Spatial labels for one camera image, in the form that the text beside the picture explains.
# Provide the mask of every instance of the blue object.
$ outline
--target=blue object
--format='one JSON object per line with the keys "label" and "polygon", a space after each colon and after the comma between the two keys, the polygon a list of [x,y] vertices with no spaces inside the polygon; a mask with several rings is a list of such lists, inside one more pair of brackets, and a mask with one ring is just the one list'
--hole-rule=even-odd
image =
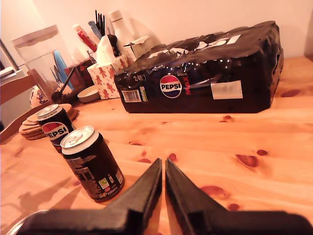
{"label": "blue object", "polygon": [[[63,58],[62,58],[62,56],[58,50],[54,51],[54,60],[55,60],[56,66],[59,70],[59,78],[60,78],[61,82],[64,84],[65,81],[67,80],[67,74],[64,72],[64,69],[67,68],[67,65],[64,62],[64,60],[63,60]],[[67,85],[71,88],[72,91],[74,90],[71,82],[68,82]]]}

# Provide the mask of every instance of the pull tab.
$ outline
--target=pull tab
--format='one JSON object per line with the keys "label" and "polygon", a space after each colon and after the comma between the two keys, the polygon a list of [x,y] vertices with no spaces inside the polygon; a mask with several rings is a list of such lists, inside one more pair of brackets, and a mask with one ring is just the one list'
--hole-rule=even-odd
{"label": "pull tab", "polygon": [[83,137],[83,134],[82,133],[78,133],[77,136],[75,136],[68,144],[69,145],[73,145],[73,144],[76,144],[77,141]]}

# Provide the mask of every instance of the wooden table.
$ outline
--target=wooden table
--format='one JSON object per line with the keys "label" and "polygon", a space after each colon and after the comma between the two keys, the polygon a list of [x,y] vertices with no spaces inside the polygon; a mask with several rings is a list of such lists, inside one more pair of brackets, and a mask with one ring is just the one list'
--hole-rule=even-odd
{"label": "wooden table", "polygon": [[[150,166],[138,161],[175,153],[178,167],[223,206],[285,210],[313,223],[313,62],[306,57],[285,60],[272,107],[258,114],[128,114],[119,99],[77,109],[74,125],[92,125],[109,141],[123,191]],[[3,234],[37,210],[104,205],[88,197],[47,138],[16,134],[1,146]],[[170,234],[164,192],[159,232]]]}

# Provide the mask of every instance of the black utensil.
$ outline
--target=black utensil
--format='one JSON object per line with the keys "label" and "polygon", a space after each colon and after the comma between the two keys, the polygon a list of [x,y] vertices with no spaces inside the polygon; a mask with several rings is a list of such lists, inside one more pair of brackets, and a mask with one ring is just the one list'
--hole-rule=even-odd
{"label": "black utensil", "polygon": [[102,21],[102,14],[100,14],[100,33],[102,36],[104,36],[103,34],[103,21]]}
{"label": "black utensil", "polygon": [[101,33],[101,31],[100,31],[100,13],[98,13],[98,30]]}
{"label": "black utensil", "polygon": [[106,35],[106,18],[104,15],[103,15],[102,25],[103,25],[103,36],[105,36]]}
{"label": "black utensil", "polygon": [[20,235],[157,234],[162,162],[156,161],[122,195],[101,210],[49,210],[25,220]]}
{"label": "black utensil", "polygon": [[56,92],[54,92],[54,93],[52,94],[51,99],[52,99],[53,102],[56,103],[59,99],[62,98],[62,93],[63,93],[65,87],[67,86],[69,80],[70,80],[71,77],[73,76],[74,72],[75,72],[75,67],[74,67],[74,68],[71,70],[71,72],[69,73],[69,75],[68,75],[68,77],[67,77],[67,80],[65,81],[64,85],[62,86],[62,88],[61,88],[59,91],[56,91]]}
{"label": "black utensil", "polygon": [[96,10],[96,26],[98,26],[98,14],[97,14],[97,10]]}
{"label": "black utensil", "polygon": [[312,235],[309,221],[284,211],[228,211],[171,160],[165,162],[169,223],[184,235]]}

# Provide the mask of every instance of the white bottle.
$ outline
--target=white bottle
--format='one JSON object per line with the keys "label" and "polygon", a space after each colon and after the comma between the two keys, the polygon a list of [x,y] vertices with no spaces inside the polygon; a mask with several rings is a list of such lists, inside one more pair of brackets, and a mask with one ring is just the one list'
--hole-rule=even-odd
{"label": "white bottle", "polygon": [[122,46],[128,45],[130,42],[134,41],[134,36],[127,29],[121,12],[119,10],[113,11],[109,13],[109,16],[115,30],[115,35]]}

